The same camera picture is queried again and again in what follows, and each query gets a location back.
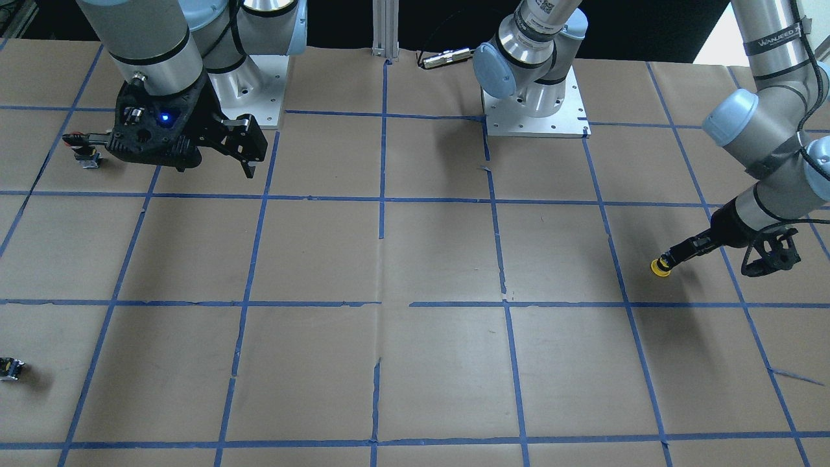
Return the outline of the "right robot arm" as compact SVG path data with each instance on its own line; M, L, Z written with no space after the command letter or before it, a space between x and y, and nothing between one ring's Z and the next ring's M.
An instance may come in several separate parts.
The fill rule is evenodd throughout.
M112 129L62 137L85 169L100 149L126 163L198 167L200 149L264 162L290 58L307 44L305 1L80 1L124 79Z

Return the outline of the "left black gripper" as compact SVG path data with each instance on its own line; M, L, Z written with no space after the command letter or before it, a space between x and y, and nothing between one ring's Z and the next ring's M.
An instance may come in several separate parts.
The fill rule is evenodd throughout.
M753 239L753 228L739 218L735 206L722 206L709 220L709 229L677 243L662 254L662 266L676 267L718 247L746 248Z

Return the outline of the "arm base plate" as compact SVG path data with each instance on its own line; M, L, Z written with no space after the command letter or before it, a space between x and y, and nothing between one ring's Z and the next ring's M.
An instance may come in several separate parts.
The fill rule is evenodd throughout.
M279 55L246 57L236 69L208 74L228 117L252 114L263 130L281 126L291 58Z
M481 101L489 136L587 138L592 134L573 68L563 82L534 82L505 99L482 91Z

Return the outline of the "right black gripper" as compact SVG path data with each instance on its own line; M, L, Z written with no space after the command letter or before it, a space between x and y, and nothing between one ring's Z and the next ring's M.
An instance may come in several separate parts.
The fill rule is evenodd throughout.
M204 86L192 114L192 141L219 151L240 163L246 178L253 178L266 158L268 141L254 115L229 119L220 109L213 86Z

